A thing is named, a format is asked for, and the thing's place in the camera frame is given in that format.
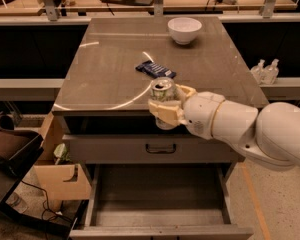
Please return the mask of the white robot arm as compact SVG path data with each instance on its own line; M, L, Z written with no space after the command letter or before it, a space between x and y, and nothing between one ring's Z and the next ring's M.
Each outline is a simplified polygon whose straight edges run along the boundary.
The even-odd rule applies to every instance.
M259 110L211 92L165 83L150 89L149 111L175 128L183 125L200 138L216 139L272 170L300 167L300 108L284 102Z

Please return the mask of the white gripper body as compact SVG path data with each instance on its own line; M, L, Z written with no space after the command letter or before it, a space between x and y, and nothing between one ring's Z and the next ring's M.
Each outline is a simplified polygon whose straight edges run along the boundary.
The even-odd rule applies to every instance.
M200 92L188 98L183 107L187 130L195 136L211 139L214 116L224 101L224 96L211 92Z

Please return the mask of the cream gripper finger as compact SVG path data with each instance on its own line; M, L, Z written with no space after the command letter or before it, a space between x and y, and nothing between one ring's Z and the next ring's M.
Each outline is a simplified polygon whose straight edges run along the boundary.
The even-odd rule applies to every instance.
M174 127L185 124L185 115L182 109L182 103L177 100L173 101L148 101L149 111L156 118Z
M182 104L186 102L186 100L197 93L197 91L189 86L185 85L176 85L177 97L181 101Z

